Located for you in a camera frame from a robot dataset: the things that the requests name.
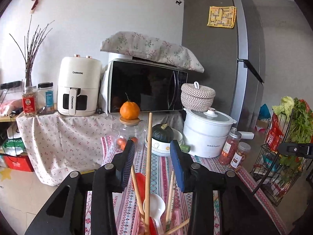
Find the metal screw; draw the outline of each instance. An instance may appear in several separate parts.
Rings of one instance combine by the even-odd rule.
[[[193,163],[191,165],[191,168],[193,168],[193,169],[199,169],[200,167],[201,167],[201,165],[199,163]]]
[[[69,176],[71,177],[71,178],[76,178],[77,176],[78,176],[78,171],[72,171],[70,174],[69,174]]]
[[[226,175],[228,177],[233,178],[236,175],[236,173],[233,170],[228,170],[228,171],[226,171]]]
[[[106,164],[104,166],[105,169],[113,169],[114,168],[114,165],[112,163],[109,163],[109,164]]]

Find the wall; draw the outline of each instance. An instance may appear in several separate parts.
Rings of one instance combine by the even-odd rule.
[[[313,107],[313,31],[293,0],[253,0],[265,42],[262,103],[271,111],[281,97],[305,99]]]
[[[101,41],[118,31],[134,31],[181,44],[183,3],[176,0],[40,0],[32,15],[30,33],[51,21],[53,30],[42,43],[32,72],[34,85],[54,82],[65,56],[90,55],[107,64]],[[22,54],[33,1],[13,0],[0,18],[0,82],[25,78]]]

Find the jar label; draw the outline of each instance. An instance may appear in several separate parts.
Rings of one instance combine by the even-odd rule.
[[[22,98],[24,113],[36,112],[35,97],[29,96]]]
[[[225,142],[225,145],[223,147],[223,151],[228,154],[230,147],[231,147],[231,144],[229,144],[228,142]]]
[[[46,92],[46,106],[53,107],[53,91],[47,91]]]
[[[232,161],[230,162],[231,166],[233,166],[234,168],[237,168],[241,159],[242,159],[242,156],[235,153]]]

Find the white ladle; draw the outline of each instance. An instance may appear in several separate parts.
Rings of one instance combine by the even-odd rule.
[[[143,209],[145,209],[146,200],[143,202]],[[150,194],[150,217],[156,222],[156,228],[159,235],[164,234],[164,230],[161,224],[161,216],[165,211],[165,202],[157,194]]]

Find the red box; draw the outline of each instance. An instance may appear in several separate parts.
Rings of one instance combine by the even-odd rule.
[[[30,171],[33,172],[34,168],[28,158],[28,156],[4,156],[5,162],[9,166],[10,169],[17,169],[22,171]]]

